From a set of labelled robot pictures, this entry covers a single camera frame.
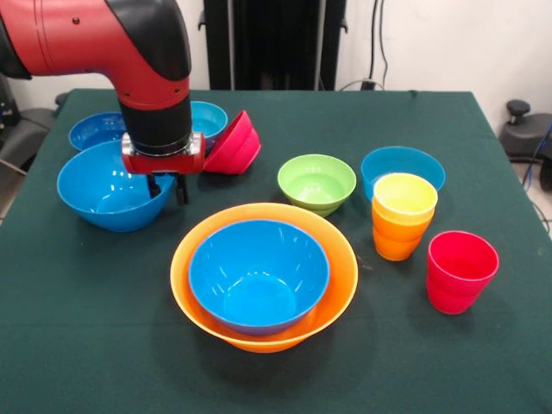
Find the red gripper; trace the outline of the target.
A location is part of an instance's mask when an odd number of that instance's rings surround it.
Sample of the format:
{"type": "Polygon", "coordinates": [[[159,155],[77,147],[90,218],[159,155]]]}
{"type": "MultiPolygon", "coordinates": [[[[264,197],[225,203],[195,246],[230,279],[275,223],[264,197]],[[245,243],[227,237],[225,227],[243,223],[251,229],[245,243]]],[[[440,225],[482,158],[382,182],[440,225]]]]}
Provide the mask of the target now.
{"type": "Polygon", "coordinates": [[[122,135],[122,161],[129,173],[147,175],[150,198],[160,195],[160,186],[155,181],[156,173],[176,173],[175,191],[178,204],[188,204],[185,175],[203,171],[205,139],[201,132],[192,132],[182,151],[167,156],[150,156],[139,153],[128,133],[122,135]]]}

